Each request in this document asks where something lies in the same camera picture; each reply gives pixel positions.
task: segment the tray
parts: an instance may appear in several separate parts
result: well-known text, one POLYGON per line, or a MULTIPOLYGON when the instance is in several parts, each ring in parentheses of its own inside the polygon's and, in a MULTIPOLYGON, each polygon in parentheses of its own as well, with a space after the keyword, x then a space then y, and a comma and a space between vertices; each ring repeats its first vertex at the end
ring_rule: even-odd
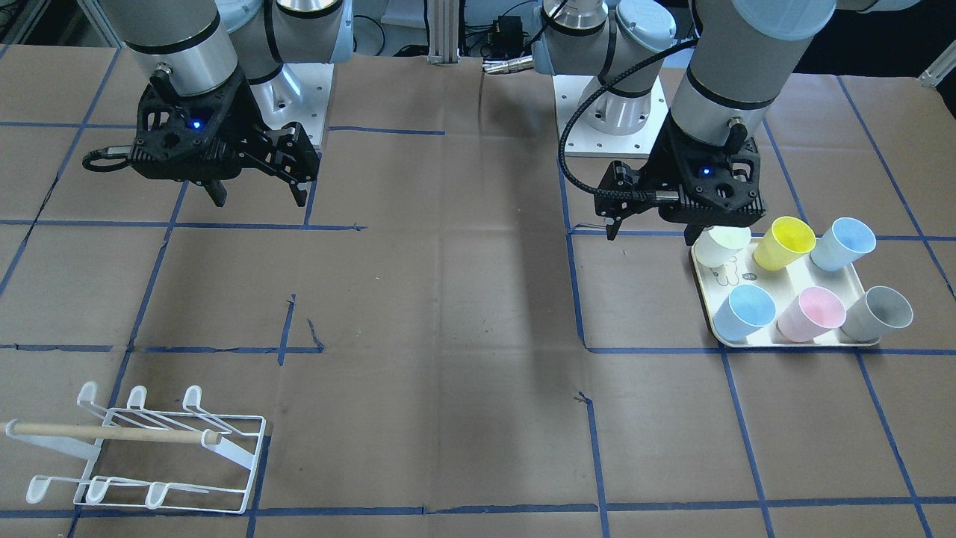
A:
POLYGON ((863 296, 863 285, 852 263, 831 273, 818 268, 807 255, 780 271, 767 271, 753 260, 753 250, 757 248, 759 241, 760 239, 754 238, 740 254, 723 266, 713 269, 698 263, 694 257, 694 249, 690 249, 690 265, 693 267, 694 279, 704 304, 707 325, 717 340, 727 347, 863 347, 880 342, 880 339, 859 342, 837 328, 817 336, 810 342, 798 344, 780 334, 776 321, 740 342, 728 342, 718 335, 713 330, 713 315, 724 303, 730 290, 740 284, 754 284, 767 290, 776 304, 777 317, 801 291, 810 286, 825 287, 836 293, 847 308, 863 296))

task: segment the light blue cup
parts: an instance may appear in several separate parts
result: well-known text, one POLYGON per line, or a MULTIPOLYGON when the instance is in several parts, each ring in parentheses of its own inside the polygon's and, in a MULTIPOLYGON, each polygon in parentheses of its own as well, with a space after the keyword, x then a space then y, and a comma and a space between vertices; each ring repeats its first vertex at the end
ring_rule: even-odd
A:
POLYGON ((771 294, 753 284, 734 287, 714 314, 714 331, 729 342, 739 342, 747 335, 773 323, 776 304, 771 294))
POLYGON ((810 259, 824 271, 837 271, 877 248, 877 237, 862 222, 843 216, 834 221, 813 251, 810 259))

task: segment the plastic cup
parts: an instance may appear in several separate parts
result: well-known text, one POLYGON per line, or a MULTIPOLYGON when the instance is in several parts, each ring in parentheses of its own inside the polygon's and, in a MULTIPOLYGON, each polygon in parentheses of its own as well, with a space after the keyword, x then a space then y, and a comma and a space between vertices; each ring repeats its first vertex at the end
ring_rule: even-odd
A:
POLYGON ((816 242, 810 259, 824 271, 836 271, 877 248, 877 237, 862 222, 843 216, 816 242))
POLYGON ((750 244, 750 228, 712 226, 694 242, 694 257, 704 267, 720 267, 750 244))
POLYGON ((893 288, 875 286, 850 306, 840 329, 858 342, 869 342, 911 323, 913 307, 906 297, 893 288))
POLYGON ((753 260, 768 271, 779 271, 814 249, 816 235, 807 223, 781 216, 753 250, 753 260))
POLYGON ((827 288, 812 286, 800 292, 790 303, 777 328, 792 342, 809 342, 835 329, 846 321, 846 308, 837 294, 827 288))
POLYGON ((714 314, 714 331, 725 340, 738 342, 747 335, 773 323, 776 304, 771 294, 753 284, 730 290, 730 295, 714 314))

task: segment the black cable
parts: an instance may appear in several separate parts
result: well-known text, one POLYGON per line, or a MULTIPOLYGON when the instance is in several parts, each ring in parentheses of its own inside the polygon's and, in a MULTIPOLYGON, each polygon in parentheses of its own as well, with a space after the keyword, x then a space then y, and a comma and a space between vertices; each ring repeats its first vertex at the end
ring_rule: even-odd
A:
POLYGON ((537 2, 537 0, 527 0, 526 2, 522 2, 522 3, 520 3, 520 4, 511 6, 510 8, 508 8, 507 11, 505 11, 504 13, 501 13, 501 16, 505 16, 505 15, 507 15, 508 13, 510 13, 511 10, 513 10, 513 9, 519 7, 519 6, 524 6, 525 4, 530 4, 531 2, 537 2))
POLYGON ((561 173, 564 174, 564 177, 568 178, 568 181, 570 181, 572 185, 574 185, 575 187, 589 194, 596 194, 598 196, 603 196, 605 198, 614 198, 617 200, 631 200, 631 199, 637 198, 640 201, 653 199, 654 194, 652 192, 607 191, 605 189, 597 189, 595 187, 591 187, 590 185, 584 184, 584 182, 577 179, 575 175, 571 173, 571 170, 568 168, 568 161, 564 154, 564 147, 568 144, 568 137, 571 135, 572 127, 575 126, 575 123, 577 122, 577 120, 579 120, 580 117, 584 115, 587 109, 592 104, 594 104, 594 102, 597 101, 600 96, 604 95, 608 90, 613 88, 616 84, 618 84, 625 78, 628 78, 631 75, 634 75, 635 73, 647 67, 648 65, 661 61, 662 59, 670 55, 673 55, 674 53, 677 53, 684 49, 689 49, 695 46, 697 46, 697 39, 690 39, 688 41, 684 41, 683 43, 678 43, 677 45, 674 45, 673 47, 667 50, 661 51, 649 58, 641 60, 640 62, 624 70, 620 75, 617 75, 616 77, 612 78, 608 83, 598 88, 595 93, 591 94, 591 96, 588 97, 588 99, 584 100, 581 106, 577 108, 575 113, 571 115, 571 119, 568 120, 568 124, 564 126, 564 131, 561 132, 561 139, 557 143, 558 165, 561 168, 561 173))
POLYGON ((568 3, 568 0, 562 0, 562 2, 557 6, 557 9, 554 10, 554 13, 551 13, 550 15, 548 15, 547 13, 544 13, 545 22, 544 24, 541 25, 541 30, 538 30, 538 33, 535 34, 534 37, 532 37, 532 40, 529 41, 527 45, 525 45, 525 48, 523 50, 525 54, 532 48, 532 45, 534 44, 534 42, 541 38, 541 35, 548 28, 548 25, 554 21, 554 18, 557 17, 559 13, 561 13, 561 10, 564 9, 564 6, 567 3, 568 3))
POLYGON ((381 32, 381 46, 379 47, 379 51, 375 53, 375 56, 380 55, 381 51, 385 50, 385 28, 383 28, 381 24, 379 24, 379 21, 375 20, 374 18, 368 15, 352 15, 352 16, 354 16, 356 19, 368 19, 372 21, 373 23, 375 23, 376 26, 379 27, 379 32, 381 32))
POLYGON ((129 155, 115 155, 109 156, 106 153, 106 150, 109 147, 104 147, 103 149, 94 149, 90 151, 83 157, 83 167, 92 171, 92 172, 114 172, 117 170, 122 170, 129 166, 129 155), (119 163, 114 163, 112 165, 94 165, 94 161, 117 161, 121 160, 119 163))

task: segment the metal mounting plate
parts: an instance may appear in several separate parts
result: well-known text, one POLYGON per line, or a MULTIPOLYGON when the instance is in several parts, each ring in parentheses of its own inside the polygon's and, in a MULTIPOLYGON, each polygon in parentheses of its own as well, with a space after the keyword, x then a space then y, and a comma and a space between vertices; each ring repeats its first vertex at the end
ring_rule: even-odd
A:
MULTIPOLYGON (((573 75, 554 76, 554 109, 559 138, 571 115, 577 110, 581 93, 592 78, 573 75)), ((661 80, 657 78, 651 88, 651 112, 640 131, 627 136, 613 136, 594 129, 583 120, 578 120, 568 138, 565 153, 570 157, 646 159, 666 116, 667 102, 664 99, 661 80)))

